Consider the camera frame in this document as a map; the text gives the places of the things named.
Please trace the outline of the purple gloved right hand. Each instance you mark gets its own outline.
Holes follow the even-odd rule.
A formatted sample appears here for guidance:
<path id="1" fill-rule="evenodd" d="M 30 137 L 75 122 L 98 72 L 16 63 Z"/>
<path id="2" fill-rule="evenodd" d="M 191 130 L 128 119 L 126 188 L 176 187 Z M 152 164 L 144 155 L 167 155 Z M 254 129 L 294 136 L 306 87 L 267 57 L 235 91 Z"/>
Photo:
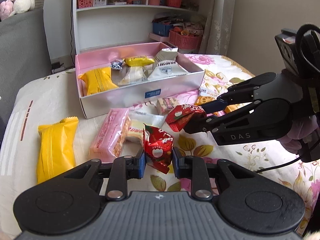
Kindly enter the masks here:
<path id="1" fill-rule="evenodd" d="M 303 117 L 294 120 L 290 131 L 283 137 L 277 139 L 290 153 L 297 154 L 298 150 L 302 148 L 301 139 L 310 135 L 318 128 L 317 117 L 315 115 L 311 117 Z"/>

